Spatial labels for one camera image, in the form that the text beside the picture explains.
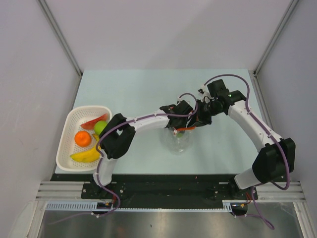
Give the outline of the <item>clear zip top bag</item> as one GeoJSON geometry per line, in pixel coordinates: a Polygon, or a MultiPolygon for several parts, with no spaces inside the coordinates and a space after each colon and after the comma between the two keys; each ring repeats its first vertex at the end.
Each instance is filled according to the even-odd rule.
{"type": "Polygon", "coordinates": [[[159,139],[164,149],[168,150],[170,153],[182,154],[192,146],[193,132],[194,129],[178,131],[164,128],[159,133],[159,139]],[[184,133],[184,136],[177,138],[175,135],[179,132],[184,133]]]}

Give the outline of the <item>fake green apple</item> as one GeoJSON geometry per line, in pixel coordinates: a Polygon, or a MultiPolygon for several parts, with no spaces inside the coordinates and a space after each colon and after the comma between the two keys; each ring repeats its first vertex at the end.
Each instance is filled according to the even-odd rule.
{"type": "Polygon", "coordinates": [[[106,121],[104,121],[104,120],[98,121],[94,125],[95,134],[99,136],[102,133],[102,131],[105,129],[106,126],[107,126],[107,122],[106,121]]]}

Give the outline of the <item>fake watermelon slice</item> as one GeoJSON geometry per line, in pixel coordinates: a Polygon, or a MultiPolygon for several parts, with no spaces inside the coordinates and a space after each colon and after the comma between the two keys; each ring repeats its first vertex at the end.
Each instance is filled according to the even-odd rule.
{"type": "Polygon", "coordinates": [[[102,116],[100,116],[96,119],[93,119],[93,120],[90,120],[88,122],[81,124],[81,127],[85,130],[93,130],[94,126],[97,122],[106,121],[107,119],[108,119],[108,114],[103,114],[102,116]]]}

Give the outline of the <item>fake yellow banana bunch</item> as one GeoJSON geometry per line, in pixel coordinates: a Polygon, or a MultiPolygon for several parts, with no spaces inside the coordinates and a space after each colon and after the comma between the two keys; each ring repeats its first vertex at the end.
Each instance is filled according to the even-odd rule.
{"type": "Polygon", "coordinates": [[[96,142],[94,146],[83,152],[78,152],[75,154],[70,155],[70,158],[76,162],[81,162],[81,163],[92,163],[96,160],[99,159],[100,153],[96,150],[96,144],[99,141],[99,136],[97,134],[92,134],[92,136],[95,138],[96,142]]]}

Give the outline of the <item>fake orange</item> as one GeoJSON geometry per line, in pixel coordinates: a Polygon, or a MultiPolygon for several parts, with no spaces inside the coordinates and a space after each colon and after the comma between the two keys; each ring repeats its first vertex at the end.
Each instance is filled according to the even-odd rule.
{"type": "Polygon", "coordinates": [[[92,139],[90,133],[86,131],[79,131],[75,134],[74,141],[80,147],[87,147],[91,144],[92,139]]]}

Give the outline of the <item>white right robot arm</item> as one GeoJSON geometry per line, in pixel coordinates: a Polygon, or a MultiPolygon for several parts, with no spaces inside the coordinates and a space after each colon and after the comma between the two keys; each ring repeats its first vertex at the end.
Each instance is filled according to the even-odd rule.
{"type": "Polygon", "coordinates": [[[220,88],[209,92],[200,89],[199,93],[202,99],[197,101],[195,124],[208,125],[213,116],[224,113],[243,129],[258,152],[252,166],[230,180],[229,195],[240,199],[247,188],[274,182],[279,177],[286,178],[285,186],[279,188],[287,190],[294,170],[295,142],[291,138],[282,138],[255,115],[249,107],[248,96],[240,91],[220,88]]]}

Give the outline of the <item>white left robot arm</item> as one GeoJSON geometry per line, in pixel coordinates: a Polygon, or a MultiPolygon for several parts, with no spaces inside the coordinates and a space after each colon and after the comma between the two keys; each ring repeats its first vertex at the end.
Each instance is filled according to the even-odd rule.
{"type": "Polygon", "coordinates": [[[197,109],[197,106],[192,108],[187,104],[170,105],[138,118],[129,119],[122,114],[114,115],[99,135],[100,139],[96,145],[96,150],[101,156],[97,170],[93,174],[93,194],[98,198],[104,198],[109,194],[108,184],[112,180],[117,159],[127,153],[136,134],[158,128],[168,128],[173,136],[184,133],[191,130],[187,127],[187,122],[196,114],[197,109]]]}

